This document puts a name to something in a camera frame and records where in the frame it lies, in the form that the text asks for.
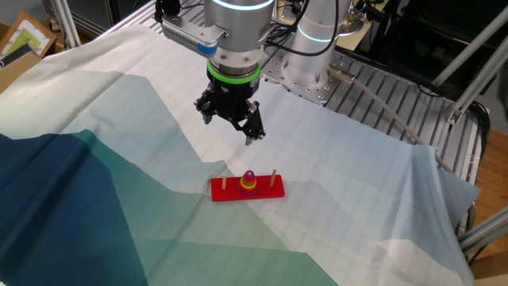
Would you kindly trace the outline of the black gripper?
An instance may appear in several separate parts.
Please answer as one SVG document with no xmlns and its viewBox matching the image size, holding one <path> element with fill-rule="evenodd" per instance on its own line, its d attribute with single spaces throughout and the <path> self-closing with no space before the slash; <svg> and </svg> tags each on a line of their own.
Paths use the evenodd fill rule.
<svg viewBox="0 0 508 286">
<path fill-rule="evenodd" d="M 226 120 L 246 136 L 245 145 L 250 146 L 265 136 L 259 103 L 248 101 L 258 90 L 258 80 L 232 84 L 212 77 L 212 87 L 207 87 L 200 98 L 194 101 L 196 110 L 202 115 L 205 124 L 210 124 L 216 114 Z"/>
</svg>

